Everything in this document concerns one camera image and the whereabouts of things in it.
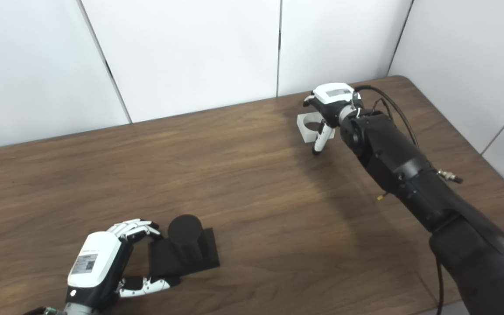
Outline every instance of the sticker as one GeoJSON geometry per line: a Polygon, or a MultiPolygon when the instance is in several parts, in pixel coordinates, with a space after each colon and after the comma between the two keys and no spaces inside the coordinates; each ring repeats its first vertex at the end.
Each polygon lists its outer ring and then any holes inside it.
{"type": "Polygon", "coordinates": [[[98,257],[98,254],[78,256],[71,270],[71,274],[91,273],[95,266],[96,257],[98,257]]]}
{"type": "Polygon", "coordinates": [[[336,96],[336,95],[350,94],[350,92],[346,91],[346,90],[332,90],[332,91],[326,92],[326,94],[328,94],[328,96],[332,97],[332,96],[336,96]]]}

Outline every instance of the white robotic hand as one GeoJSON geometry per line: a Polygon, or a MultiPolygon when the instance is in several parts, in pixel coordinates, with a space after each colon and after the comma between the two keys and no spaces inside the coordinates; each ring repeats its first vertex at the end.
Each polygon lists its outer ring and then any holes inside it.
{"type": "Polygon", "coordinates": [[[114,305],[118,298],[158,292],[180,283],[173,277],[123,277],[133,244],[149,236],[162,239],[158,224],[133,219],[107,231],[91,233],[67,278],[66,309],[72,314],[94,314],[114,305]]]}
{"type": "Polygon", "coordinates": [[[318,155],[324,149],[332,130],[339,127],[348,114],[360,110],[362,101],[355,89],[348,84],[328,83],[312,90],[312,94],[304,99],[302,105],[312,105],[322,115],[318,135],[312,147],[312,154],[318,155]]]}

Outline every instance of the white bracket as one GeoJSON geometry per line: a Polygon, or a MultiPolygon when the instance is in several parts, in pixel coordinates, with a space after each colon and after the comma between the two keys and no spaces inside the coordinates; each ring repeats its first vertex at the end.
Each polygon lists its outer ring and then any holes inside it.
{"type": "MultiPolygon", "coordinates": [[[[322,115],[319,112],[297,115],[298,130],[301,132],[304,143],[308,144],[309,142],[316,141],[316,135],[318,134],[318,131],[308,129],[308,127],[306,127],[306,124],[320,123],[321,121],[322,115]]],[[[333,129],[328,139],[334,138],[335,133],[336,130],[333,129]]]]}

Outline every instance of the black cable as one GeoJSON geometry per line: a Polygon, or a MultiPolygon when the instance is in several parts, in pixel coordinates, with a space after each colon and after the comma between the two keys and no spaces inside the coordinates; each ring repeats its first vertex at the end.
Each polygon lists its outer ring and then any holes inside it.
{"type": "Polygon", "coordinates": [[[445,285],[442,282],[442,266],[438,258],[437,261],[437,275],[438,275],[438,305],[437,305],[437,315],[442,313],[442,305],[445,303],[445,285]]]}
{"type": "Polygon", "coordinates": [[[409,136],[410,136],[410,138],[412,138],[413,144],[416,147],[420,147],[420,145],[418,144],[417,139],[416,139],[416,134],[414,134],[412,126],[410,125],[410,122],[408,122],[408,118],[406,118],[406,115],[404,115],[404,113],[402,112],[402,110],[400,109],[400,107],[398,107],[398,104],[396,104],[396,102],[394,102],[392,100],[392,98],[390,98],[390,96],[386,95],[386,93],[382,92],[379,88],[376,88],[376,87],[370,86],[370,85],[360,85],[360,86],[358,86],[358,87],[355,88],[355,90],[353,91],[353,93],[356,93],[356,92],[362,91],[362,90],[372,90],[372,91],[377,92],[378,94],[380,94],[382,97],[384,97],[384,99],[390,105],[392,105],[392,107],[394,108],[394,110],[396,110],[396,112],[398,113],[398,115],[400,115],[400,118],[402,118],[402,121],[404,122],[406,128],[408,129],[409,136]]]}
{"type": "Polygon", "coordinates": [[[390,107],[388,106],[388,104],[386,103],[384,98],[379,98],[378,100],[376,100],[376,102],[374,102],[374,105],[372,106],[372,113],[375,112],[376,105],[378,105],[378,102],[382,102],[382,105],[384,105],[384,107],[386,107],[386,112],[388,113],[388,117],[390,117],[390,120],[392,120],[392,122],[394,122],[394,117],[392,117],[392,112],[390,111],[390,107]]]}
{"type": "Polygon", "coordinates": [[[44,311],[46,311],[46,307],[38,307],[33,309],[32,311],[27,311],[23,315],[43,315],[44,311]]]}

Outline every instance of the wood grain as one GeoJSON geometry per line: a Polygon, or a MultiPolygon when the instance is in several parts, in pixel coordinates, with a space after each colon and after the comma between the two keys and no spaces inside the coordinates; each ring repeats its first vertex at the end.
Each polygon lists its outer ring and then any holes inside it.
{"type": "MultiPolygon", "coordinates": [[[[368,83],[404,109],[453,188],[504,228],[504,180],[405,78],[368,83]]],[[[0,148],[0,315],[62,307],[86,236],[180,214],[214,227],[221,268],[114,314],[408,315],[436,304],[428,233],[339,140],[314,157],[305,93],[0,148]]],[[[367,104],[376,96],[363,94],[367,104]]],[[[128,274],[147,270],[146,245],[128,274]]],[[[446,301],[459,299],[446,279],[446,301]]]]}

